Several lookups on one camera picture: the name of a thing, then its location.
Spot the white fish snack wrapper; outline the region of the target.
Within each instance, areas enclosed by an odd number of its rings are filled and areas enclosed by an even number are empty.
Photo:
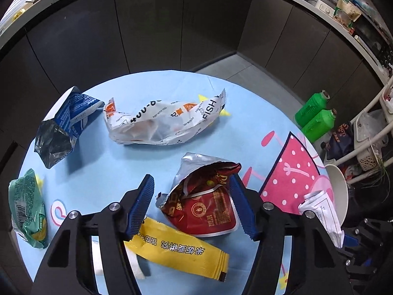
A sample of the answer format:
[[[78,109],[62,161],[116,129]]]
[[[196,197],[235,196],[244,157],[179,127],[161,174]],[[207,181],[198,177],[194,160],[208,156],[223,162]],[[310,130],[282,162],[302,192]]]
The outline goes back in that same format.
[[[151,101],[137,114],[118,111],[114,99],[103,116],[109,138],[121,145],[177,145],[204,131],[224,110],[226,92],[200,103]]]

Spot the green plastic bottle rear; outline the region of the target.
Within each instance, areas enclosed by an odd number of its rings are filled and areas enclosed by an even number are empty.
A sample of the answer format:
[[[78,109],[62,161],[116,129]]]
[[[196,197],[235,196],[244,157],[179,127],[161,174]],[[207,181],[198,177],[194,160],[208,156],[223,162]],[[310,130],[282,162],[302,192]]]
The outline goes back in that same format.
[[[310,122],[321,110],[325,109],[330,95],[322,90],[320,93],[314,93],[302,108],[295,114],[297,125],[302,128]]]

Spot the white round trash bin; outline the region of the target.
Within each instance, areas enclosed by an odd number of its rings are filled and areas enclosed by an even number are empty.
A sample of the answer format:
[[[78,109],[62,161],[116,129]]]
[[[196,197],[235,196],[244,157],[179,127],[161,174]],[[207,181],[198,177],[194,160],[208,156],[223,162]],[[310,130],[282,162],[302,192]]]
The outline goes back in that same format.
[[[333,164],[327,164],[325,169],[330,179],[334,195],[334,206],[340,225],[343,225],[348,211],[348,187],[341,170]]]

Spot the white paper napkin pack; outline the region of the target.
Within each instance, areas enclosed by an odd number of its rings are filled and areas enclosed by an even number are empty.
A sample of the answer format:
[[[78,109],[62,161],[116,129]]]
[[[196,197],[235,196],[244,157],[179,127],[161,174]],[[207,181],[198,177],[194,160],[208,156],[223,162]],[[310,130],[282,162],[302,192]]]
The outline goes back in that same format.
[[[137,255],[128,247],[128,244],[125,243],[125,250],[128,256],[128,261],[133,271],[133,274],[137,280],[144,280],[146,277],[140,268]]]

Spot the green snack bag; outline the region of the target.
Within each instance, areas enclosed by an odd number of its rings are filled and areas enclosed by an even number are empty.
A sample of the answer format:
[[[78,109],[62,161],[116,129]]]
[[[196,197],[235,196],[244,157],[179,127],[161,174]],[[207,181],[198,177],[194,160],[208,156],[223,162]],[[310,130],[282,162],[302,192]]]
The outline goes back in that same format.
[[[8,201],[13,230],[33,248],[47,248],[48,225],[41,194],[43,182],[30,168],[9,183]]]

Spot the dark kitchen cabinets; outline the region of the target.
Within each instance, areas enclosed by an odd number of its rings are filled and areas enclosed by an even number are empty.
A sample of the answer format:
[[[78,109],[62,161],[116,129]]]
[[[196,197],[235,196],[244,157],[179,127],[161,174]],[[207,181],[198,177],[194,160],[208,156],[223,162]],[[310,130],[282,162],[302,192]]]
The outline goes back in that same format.
[[[340,120],[385,82],[352,36],[303,0],[40,0],[1,35],[1,194],[70,86],[196,71],[235,53],[301,99],[327,90]]]

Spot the blue cartoon pig tablecloth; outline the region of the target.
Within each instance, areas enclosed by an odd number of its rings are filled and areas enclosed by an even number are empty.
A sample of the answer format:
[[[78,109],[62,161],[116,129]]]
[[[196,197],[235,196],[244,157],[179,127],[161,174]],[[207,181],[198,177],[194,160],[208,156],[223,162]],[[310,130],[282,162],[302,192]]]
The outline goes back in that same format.
[[[49,241],[70,211],[83,215],[100,212],[138,188],[146,174],[154,178],[154,196],[170,192],[181,159],[188,152],[241,163],[239,177],[245,186],[259,192],[266,184],[262,198],[279,189],[279,197],[275,193],[272,202],[284,210],[298,211],[304,195],[314,191],[328,192],[336,202],[323,162],[298,127],[273,104],[236,84],[196,73],[155,71],[119,77],[86,93],[106,103],[114,98],[117,110],[136,115],[153,100],[198,104],[198,95],[213,98],[222,90],[226,91],[229,116],[218,117],[184,144],[117,144],[109,137],[102,111],[93,114],[74,151],[50,169],[35,152],[33,140],[20,175],[32,168],[43,179]],[[138,258],[146,276],[137,280],[142,294],[241,294],[258,244],[244,233],[241,224],[235,232],[205,240],[230,256],[224,282]],[[33,248],[19,236],[18,243],[34,280],[48,248]],[[32,294],[75,294],[67,289],[67,274],[57,272],[41,280],[45,286],[39,288],[34,281]]]

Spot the white plastic storage rack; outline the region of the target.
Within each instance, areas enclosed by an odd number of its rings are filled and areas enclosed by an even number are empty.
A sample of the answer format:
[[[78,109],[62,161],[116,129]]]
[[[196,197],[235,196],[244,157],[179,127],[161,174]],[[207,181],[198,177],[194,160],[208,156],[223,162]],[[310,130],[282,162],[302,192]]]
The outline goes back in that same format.
[[[392,88],[392,77],[389,78],[387,84],[383,86],[383,88],[379,91],[379,93],[367,104],[362,111],[359,112],[351,121],[351,124],[357,125],[357,121],[360,118],[360,116],[363,113],[367,113],[381,98],[383,98],[383,95],[386,91],[389,91]],[[355,148],[352,152],[348,153],[347,155],[344,155],[341,159],[338,159],[337,161],[333,162],[333,165],[339,166],[346,161],[349,161],[353,157],[356,157],[360,153],[364,152],[365,150],[368,150],[368,148],[371,148],[374,143],[378,142],[383,136],[387,135],[392,131],[392,121],[390,121],[384,128],[381,130],[379,133],[377,133],[375,136],[368,138],[367,140],[364,140],[363,143],[358,147]],[[353,177],[350,180],[347,180],[347,184],[355,184],[357,182],[360,182],[361,180],[364,180],[365,178],[370,177],[371,175],[376,174],[379,170],[384,170],[386,167],[390,166],[392,164],[392,158],[388,159],[386,162],[383,160],[378,160],[375,158],[375,161],[377,165],[370,169],[369,171],[358,175],[357,177]]]

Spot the green plastic bottle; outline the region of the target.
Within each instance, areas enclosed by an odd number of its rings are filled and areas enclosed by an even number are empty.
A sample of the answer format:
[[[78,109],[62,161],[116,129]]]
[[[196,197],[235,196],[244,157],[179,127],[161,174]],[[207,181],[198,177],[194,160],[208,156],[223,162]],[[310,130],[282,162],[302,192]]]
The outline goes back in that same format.
[[[334,127],[336,118],[336,109],[323,109],[302,127],[302,133],[311,143],[314,143]]]
[[[322,90],[320,93],[314,93],[302,108],[295,114],[297,125],[302,128],[310,122],[321,110],[325,109],[330,95]]]

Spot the green plastic bottle front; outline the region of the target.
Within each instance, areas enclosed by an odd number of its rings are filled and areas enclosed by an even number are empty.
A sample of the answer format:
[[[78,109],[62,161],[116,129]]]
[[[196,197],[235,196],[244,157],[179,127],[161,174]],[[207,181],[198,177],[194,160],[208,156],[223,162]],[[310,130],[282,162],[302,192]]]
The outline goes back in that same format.
[[[311,143],[314,143],[334,127],[336,118],[336,109],[323,109],[302,127],[302,133]]]

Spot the pink tissue pack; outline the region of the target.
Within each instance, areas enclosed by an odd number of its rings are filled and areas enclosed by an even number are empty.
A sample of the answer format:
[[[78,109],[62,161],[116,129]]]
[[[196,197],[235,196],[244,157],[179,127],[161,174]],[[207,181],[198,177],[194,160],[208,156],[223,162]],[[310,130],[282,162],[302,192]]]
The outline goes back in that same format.
[[[344,231],[338,220],[337,212],[325,191],[315,191],[304,195],[304,202],[298,206],[300,214],[312,211],[323,225],[334,246],[342,248]]]

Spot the navy shopping bag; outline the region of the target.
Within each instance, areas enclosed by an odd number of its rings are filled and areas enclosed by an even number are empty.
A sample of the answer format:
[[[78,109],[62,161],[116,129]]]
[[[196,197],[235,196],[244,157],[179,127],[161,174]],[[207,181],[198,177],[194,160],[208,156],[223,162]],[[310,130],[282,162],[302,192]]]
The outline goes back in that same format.
[[[353,125],[350,121],[342,123],[331,135],[326,144],[328,160],[339,160],[354,150]]]

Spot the yellow snack wrapper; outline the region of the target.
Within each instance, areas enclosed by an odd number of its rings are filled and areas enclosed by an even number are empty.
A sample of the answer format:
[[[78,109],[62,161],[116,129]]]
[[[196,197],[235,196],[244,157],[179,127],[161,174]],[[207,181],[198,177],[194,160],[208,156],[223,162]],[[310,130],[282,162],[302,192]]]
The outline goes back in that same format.
[[[225,281],[229,255],[220,248],[149,217],[125,243],[136,255],[165,267]]]

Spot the red foil snack bag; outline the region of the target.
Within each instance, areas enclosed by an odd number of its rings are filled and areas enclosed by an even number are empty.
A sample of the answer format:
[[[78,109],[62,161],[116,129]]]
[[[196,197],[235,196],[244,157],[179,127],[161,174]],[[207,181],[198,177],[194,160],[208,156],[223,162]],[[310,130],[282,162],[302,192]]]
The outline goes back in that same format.
[[[241,164],[188,152],[181,159],[169,193],[156,197],[156,207],[178,230],[195,237],[226,235],[239,227],[228,189]]]

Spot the blue foil snack bag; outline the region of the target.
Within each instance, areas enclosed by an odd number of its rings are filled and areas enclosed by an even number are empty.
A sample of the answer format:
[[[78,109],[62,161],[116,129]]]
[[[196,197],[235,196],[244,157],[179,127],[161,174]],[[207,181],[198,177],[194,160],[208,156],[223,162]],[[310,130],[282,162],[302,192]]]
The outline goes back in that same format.
[[[67,157],[89,123],[89,117],[104,102],[74,86],[65,91],[41,121],[35,137],[35,152],[50,169]]]

